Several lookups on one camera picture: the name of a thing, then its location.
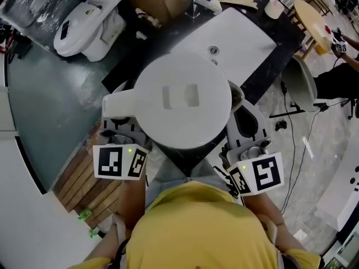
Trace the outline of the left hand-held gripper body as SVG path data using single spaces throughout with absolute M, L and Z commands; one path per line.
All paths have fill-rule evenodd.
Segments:
M 94 175 L 102 179 L 140 180 L 151 141 L 135 118 L 102 118 L 93 146 Z

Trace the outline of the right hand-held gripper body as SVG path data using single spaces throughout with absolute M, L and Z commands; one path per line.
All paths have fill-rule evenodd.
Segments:
M 274 152 L 266 121 L 259 109 L 247 100 L 230 114 L 227 142 L 220 158 L 233 197 L 253 196 L 284 184 L 280 152 Z

